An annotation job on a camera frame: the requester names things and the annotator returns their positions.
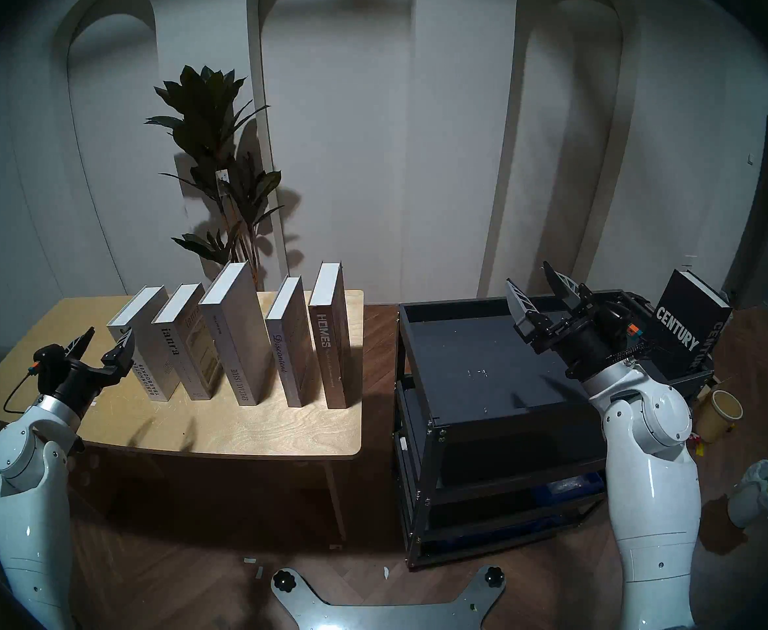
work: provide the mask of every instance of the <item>trash bin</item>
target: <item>trash bin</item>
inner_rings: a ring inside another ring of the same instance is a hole
[[[759,460],[746,470],[728,500],[728,518],[745,528],[759,517],[768,516],[768,460]]]

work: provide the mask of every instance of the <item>potted plant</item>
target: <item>potted plant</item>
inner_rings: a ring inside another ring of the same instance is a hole
[[[182,117],[149,117],[145,123],[170,130],[175,144],[195,163],[190,170],[192,180],[165,173],[206,194],[218,208],[225,227],[226,240],[217,230],[207,232],[206,239],[186,233],[181,239],[172,237],[186,250],[224,265],[228,261],[250,263],[253,282],[258,285],[261,261],[256,247],[259,223],[279,207],[267,209],[267,196],[282,180],[280,171],[256,173],[253,156],[241,150],[236,153],[234,135],[260,110],[241,117],[252,99],[234,113],[232,104],[246,79],[235,79],[235,72],[214,72],[204,66],[198,74],[186,65],[180,82],[164,81],[156,93]]]

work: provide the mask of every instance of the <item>black metal shelf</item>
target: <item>black metal shelf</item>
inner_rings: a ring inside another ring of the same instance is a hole
[[[558,320],[556,298],[532,300]],[[396,325],[393,476],[408,568],[553,537],[605,501],[605,485],[553,503],[535,494],[584,474],[605,484],[606,443],[581,385],[521,341],[504,298],[401,305]],[[674,387],[687,396],[710,374]]]

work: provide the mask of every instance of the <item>book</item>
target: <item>book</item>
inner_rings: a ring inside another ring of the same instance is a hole
[[[326,406],[346,408],[344,379],[349,354],[349,321],[346,317],[343,266],[340,264],[320,264],[309,301],[309,315]]]
[[[271,342],[250,264],[227,264],[198,305],[235,399],[242,407],[258,404],[271,361]]]
[[[115,341],[133,330],[133,374],[155,402],[171,399],[180,378],[168,358],[168,348],[159,338],[151,321],[168,301],[165,286],[144,286],[124,305],[109,323],[107,329]]]
[[[152,321],[192,400],[212,399],[221,372],[215,344],[198,307],[203,296],[203,285],[182,284]]]
[[[290,407],[301,407],[305,375],[313,354],[301,277],[285,278],[265,324],[285,399]]]
[[[702,368],[731,315],[731,307],[689,270],[674,270],[643,337],[667,379]]]

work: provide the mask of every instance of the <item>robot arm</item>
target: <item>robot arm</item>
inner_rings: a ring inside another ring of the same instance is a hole
[[[627,348],[631,298],[600,299],[584,284],[576,293],[547,262],[544,271],[569,318],[551,324],[509,280],[507,302],[524,341],[537,353],[556,351],[600,412],[609,517],[623,565],[620,628],[693,627],[690,563],[701,501],[684,446],[690,409],[634,362],[646,346]]]
[[[67,454],[90,402],[133,364],[131,332],[102,357],[103,368],[81,363],[92,336],[90,328],[66,350],[36,352],[30,374],[41,394],[0,431],[0,563],[14,597],[49,630],[74,627]]]

